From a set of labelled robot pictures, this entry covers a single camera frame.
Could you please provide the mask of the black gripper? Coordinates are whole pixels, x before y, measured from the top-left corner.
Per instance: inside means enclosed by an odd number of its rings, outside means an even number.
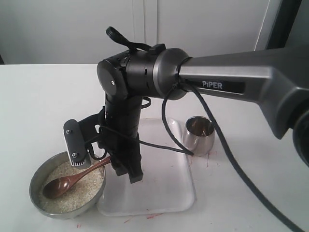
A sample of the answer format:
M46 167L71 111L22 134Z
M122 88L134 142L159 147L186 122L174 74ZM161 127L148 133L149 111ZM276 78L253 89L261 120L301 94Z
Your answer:
M138 126L141 97L129 96L124 100L105 95L105 105L95 115L78 122L91 158L97 160L92 144L111 156L117 176L128 173L130 183L143 179Z

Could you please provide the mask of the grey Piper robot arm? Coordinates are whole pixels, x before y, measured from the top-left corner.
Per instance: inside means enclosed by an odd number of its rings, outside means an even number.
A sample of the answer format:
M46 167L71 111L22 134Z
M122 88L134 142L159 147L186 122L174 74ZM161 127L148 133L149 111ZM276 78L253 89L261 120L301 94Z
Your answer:
M163 44L147 51L125 51L98 63L105 106L95 115L98 142L111 155L118 176L142 180L138 124L145 97L178 100L187 92L254 102L273 134L294 131L295 149L309 161L309 47L192 58Z

